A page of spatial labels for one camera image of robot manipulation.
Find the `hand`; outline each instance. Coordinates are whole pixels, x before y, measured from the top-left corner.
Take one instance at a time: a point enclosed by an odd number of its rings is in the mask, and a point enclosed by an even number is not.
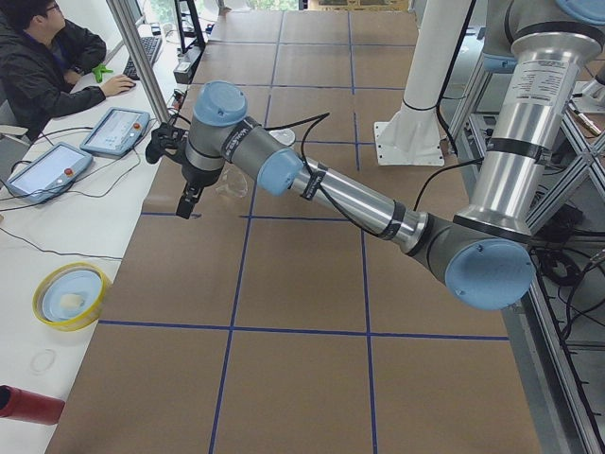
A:
[[[105,97],[119,95],[120,93],[127,92],[135,85],[134,80],[120,74],[114,76],[101,85],[101,90],[105,94]]]
[[[72,69],[68,69],[67,71],[65,71],[65,73],[63,74],[63,78],[65,79],[65,81],[67,83],[69,83],[70,85],[76,85],[78,83],[78,81],[80,79],[82,79],[82,75],[78,74],[76,71],[72,70]]]

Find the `white desk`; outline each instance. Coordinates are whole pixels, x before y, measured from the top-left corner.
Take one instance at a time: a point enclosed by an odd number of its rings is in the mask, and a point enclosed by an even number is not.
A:
[[[172,75],[172,70],[177,65],[176,55],[176,46],[164,42],[162,54],[154,65],[166,101],[170,99],[173,90],[178,88]],[[128,53],[123,47],[108,63],[108,67],[119,74],[127,59]],[[76,90],[94,83],[94,76],[87,75],[78,83]],[[148,111],[154,116],[142,82],[139,81],[129,92],[110,97],[86,112],[52,120],[44,132],[80,126],[92,127],[113,106]],[[63,141],[78,146],[86,132],[54,134],[50,139],[54,143]],[[140,159],[141,163],[107,196],[91,199],[66,193],[44,205],[0,212],[5,217],[0,227],[27,238],[43,249],[122,256],[157,169],[145,161],[145,147],[149,138],[150,134],[139,144],[136,152],[129,153],[119,161],[95,157],[87,173],[109,162],[114,164],[73,186],[74,190],[87,194],[102,194]],[[39,140],[25,159],[33,160],[49,147],[45,140]],[[3,188],[0,198],[6,197],[9,197],[9,193]],[[27,204],[26,201],[0,201],[0,210]],[[46,275],[62,265],[77,261],[92,263],[113,280],[120,262],[41,253],[3,232],[0,232],[0,257],[0,307],[3,309],[0,317],[0,384],[66,399],[94,332],[95,323],[72,333],[54,330],[35,318],[31,307],[33,293]],[[44,373],[37,374],[31,368],[31,361],[39,354],[48,354],[47,350],[55,353],[54,363]],[[6,454],[44,453],[54,429],[55,426],[0,419],[0,451]]]

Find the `white pole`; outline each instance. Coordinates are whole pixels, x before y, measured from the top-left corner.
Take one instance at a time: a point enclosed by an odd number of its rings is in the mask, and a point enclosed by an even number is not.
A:
[[[472,1],[428,0],[401,109],[374,123],[381,166],[443,166],[435,105]]]

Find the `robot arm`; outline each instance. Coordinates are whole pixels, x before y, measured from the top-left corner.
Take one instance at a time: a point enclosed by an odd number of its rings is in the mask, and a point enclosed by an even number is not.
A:
[[[555,1],[560,0],[510,2],[509,33],[503,36],[515,36],[517,67],[471,204],[453,222],[408,210],[284,147],[247,116],[243,93],[223,81],[204,85],[188,134],[168,124],[153,132],[147,160],[157,163],[166,155],[182,166],[187,185],[177,214],[184,218],[228,161],[274,196],[298,192],[398,244],[461,301],[483,309],[511,305],[533,278],[527,251],[518,244],[530,236],[525,218],[531,198],[579,69],[605,42],[602,30],[569,19]],[[527,25],[532,11],[542,21],[546,7],[557,21]],[[562,24],[561,15],[568,21]]]
[[[180,216],[188,218],[203,187],[216,182],[228,161],[274,196],[295,191],[338,210],[370,234],[396,243],[471,306],[499,309],[527,291],[533,268],[522,246],[407,210],[321,163],[304,160],[246,116],[246,111],[246,98],[237,87],[209,82],[199,95],[188,135],[166,124],[153,132],[147,160],[156,163],[166,155],[181,164],[187,180]]]

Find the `red bottle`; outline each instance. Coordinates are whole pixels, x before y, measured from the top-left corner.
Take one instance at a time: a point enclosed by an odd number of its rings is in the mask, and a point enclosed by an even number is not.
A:
[[[65,402],[12,386],[0,386],[0,418],[52,426],[59,422]]]

